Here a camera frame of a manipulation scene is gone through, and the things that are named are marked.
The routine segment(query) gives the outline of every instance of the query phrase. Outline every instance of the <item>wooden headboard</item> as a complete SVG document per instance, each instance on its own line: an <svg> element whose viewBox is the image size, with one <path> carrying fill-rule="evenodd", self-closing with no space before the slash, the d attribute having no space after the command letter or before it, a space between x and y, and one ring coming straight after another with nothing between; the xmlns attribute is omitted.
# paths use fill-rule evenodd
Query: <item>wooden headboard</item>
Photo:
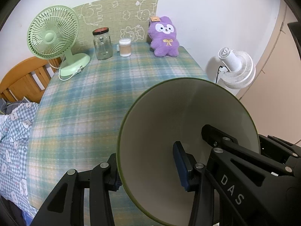
<svg viewBox="0 0 301 226"><path fill-rule="evenodd" d="M54 67L59 67L61 58L52 59L49 62ZM47 60L37 57L28 58L18 63L4 76L0 83L1 98L14 102L16 99L22 100L23 97L26 97L32 102L39 103L45 90L40 89L31 72L36 73L40 82L46 88L51 79L46 70L46 64L48 64Z"/></svg>

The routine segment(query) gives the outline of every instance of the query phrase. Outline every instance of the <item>table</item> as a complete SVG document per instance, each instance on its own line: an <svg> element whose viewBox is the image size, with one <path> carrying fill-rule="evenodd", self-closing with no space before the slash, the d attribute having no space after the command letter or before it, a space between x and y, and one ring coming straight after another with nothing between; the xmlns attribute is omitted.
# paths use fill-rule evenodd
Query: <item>table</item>
<svg viewBox="0 0 301 226"><path fill-rule="evenodd" d="M98 61L94 49L84 70L68 81L52 77L40 102L27 152L30 204L39 209L56 183L74 168L91 170L116 152L120 124L145 90L167 79L207 75L183 48L178 57L155 57L146 42L133 43L132 55ZM115 225L150 226L123 187L110 193ZM88 189L85 224L90 225Z"/></svg>

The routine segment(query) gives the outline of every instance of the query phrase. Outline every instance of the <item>white fan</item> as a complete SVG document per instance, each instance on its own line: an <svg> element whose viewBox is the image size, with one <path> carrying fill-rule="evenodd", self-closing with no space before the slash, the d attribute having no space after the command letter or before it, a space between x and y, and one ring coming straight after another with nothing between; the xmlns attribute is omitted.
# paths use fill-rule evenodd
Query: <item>white fan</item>
<svg viewBox="0 0 301 226"><path fill-rule="evenodd" d="M256 69L252 58L246 52L224 47L219 51L219 59L225 67L219 68L216 82L222 79L228 88L241 89L254 80Z"/></svg>

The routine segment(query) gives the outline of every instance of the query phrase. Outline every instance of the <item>paper tag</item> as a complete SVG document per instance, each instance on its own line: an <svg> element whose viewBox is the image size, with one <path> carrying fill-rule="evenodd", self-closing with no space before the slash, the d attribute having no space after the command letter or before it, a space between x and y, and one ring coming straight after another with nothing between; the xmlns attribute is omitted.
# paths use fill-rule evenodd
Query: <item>paper tag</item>
<svg viewBox="0 0 301 226"><path fill-rule="evenodd" d="M152 22L161 21L158 16L154 16L150 18Z"/></svg>

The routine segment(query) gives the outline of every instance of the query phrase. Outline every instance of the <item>plush bunny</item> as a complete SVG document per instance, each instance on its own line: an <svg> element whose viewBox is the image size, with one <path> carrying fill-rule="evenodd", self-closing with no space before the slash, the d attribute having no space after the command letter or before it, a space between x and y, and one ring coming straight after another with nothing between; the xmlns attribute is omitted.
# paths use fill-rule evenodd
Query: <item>plush bunny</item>
<svg viewBox="0 0 301 226"><path fill-rule="evenodd" d="M152 39L150 47L155 50L156 57L179 55L177 32L169 17L163 16L160 21L150 22L148 34Z"/></svg>

